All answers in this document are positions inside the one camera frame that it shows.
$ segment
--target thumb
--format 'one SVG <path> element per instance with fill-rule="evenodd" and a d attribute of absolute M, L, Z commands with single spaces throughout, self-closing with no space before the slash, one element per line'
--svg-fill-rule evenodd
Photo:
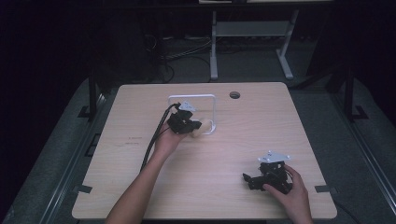
<path fill-rule="evenodd" d="M 264 184 L 262 187 L 270 192 L 280 203 L 285 204 L 286 196 L 282 192 L 269 184 Z"/>

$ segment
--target human arm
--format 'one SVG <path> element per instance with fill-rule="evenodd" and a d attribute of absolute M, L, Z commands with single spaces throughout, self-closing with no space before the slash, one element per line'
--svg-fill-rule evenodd
<path fill-rule="evenodd" d="M 148 163 L 111 209 L 106 223 L 141 222 L 163 164 L 186 136 L 173 133 L 167 123 L 162 126 L 160 133 Z"/>
<path fill-rule="evenodd" d="M 308 191 L 301 175 L 286 164 L 285 169 L 290 173 L 293 180 L 293 188 L 288 194 L 283 194 L 268 184 L 264 184 L 263 188 L 270 192 L 283 205 L 286 214 L 294 224 L 313 224 Z"/>

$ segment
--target gray carpet floor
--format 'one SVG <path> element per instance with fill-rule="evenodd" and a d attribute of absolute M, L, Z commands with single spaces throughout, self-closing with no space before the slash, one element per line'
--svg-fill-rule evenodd
<path fill-rule="evenodd" d="M 284 78 L 276 58 L 275 49 L 280 43 L 281 40 L 260 44 L 255 42 L 252 47 L 243 42 L 235 52 L 224 50 L 218 56 L 217 82 L 280 81 L 288 86 L 300 83 L 306 79 L 304 74 L 315 43 L 290 44 L 287 58 L 295 75 L 293 80 Z M 191 45 L 199 43 L 175 40 L 167 42 L 169 55 L 188 49 Z M 209 53 L 200 52 L 189 56 L 168 62 L 175 72 L 171 83 L 209 80 Z M 163 73 L 166 77 L 171 75 L 164 68 Z M 153 83 L 160 82 L 159 79 L 153 80 Z M 323 78 L 303 91 L 290 91 L 324 178 L 332 188 L 333 199 L 345 207 L 337 207 L 338 215 L 335 219 L 316 220 L 315 223 L 354 223 L 350 214 L 366 224 L 396 223 L 396 216 L 363 158 L 360 144 L 350 131 L 350 126 L 360 130 L 393 186 L 396 186 L 396 129 L 359 81 L 355 82 L 354 103 L 363 107 L 369 119 L 357 120 L 353 124 L 348 122 L 340 109 L 342 91 L 337 94 L 327 93 L 324 90 L 326 82 L 327 78 Z M 81 185 L 92 159 L 86 156 L 87 150 L 88 154 L 94 152 L 89 144 L 102 131 L 117 89 L 113 88 L 101 98 L 98 114 L 93 122 L 88 122 L 87 119 L 78 118 L 80 109 L 89 102 L 88 81 L 81 83 L 26 179 L 5 223 L 103 223 L 103 220 L 76 220 L 72 218 L 71 210 L 77 198 L 76 187 Z M 69 175 L 66 176 L 65 171 L 71 166 L 73 169 L 69 169 Z M 56 203 L 58 206 L 51 208 L 49 204 L 54 199 L 59 200 Z"/>

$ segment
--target wooden table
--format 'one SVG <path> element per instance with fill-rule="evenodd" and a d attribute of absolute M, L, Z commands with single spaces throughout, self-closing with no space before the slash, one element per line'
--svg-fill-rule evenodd
<path fill-rule="evenodd" d="M 232 99 L 231 91 L 240 98 Z M 160 173 L 145 218 L 285 218 L 268 192 L 250 190 L 242 177 L 261 174 L 257 158 L 268 150 L 291 156 L 287 164 L 304 179 L 313 218 L 336 216 L 330 193 L 315 191 L 326 183 L 287 87 L 207 83 L 120 87 L 83 182 L 92 191 L 79 193 L 73 217 L 106 218 L 139 173 L 169 95 L 208 93 L 217 97 L 216 130 L 180 143 Z"/>

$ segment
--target human hand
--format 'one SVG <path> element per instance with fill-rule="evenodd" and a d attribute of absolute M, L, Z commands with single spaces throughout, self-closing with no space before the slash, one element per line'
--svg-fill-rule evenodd
<path fill-rule="evenodd" d="M 283 194 L 274 187 L 264 184 L 262 187 L 270 192 L 285 208 L 286 214 L 294 224 L 311 224 L 311 210 L 309 207 L 308 191 L 300 174 L 285 164 L 285 169 L 290 173 L 293 181 L 292 189 L 288 194 Z"/>
<path fill-rule="evenodd" d="M 187 136 L 186 133 L 174 133 L 167 122 L 163 124 L 155 142 L 154 152 L 161 154 L 165 158 L 169 157 L 177 148 L 180 141 Z"/>

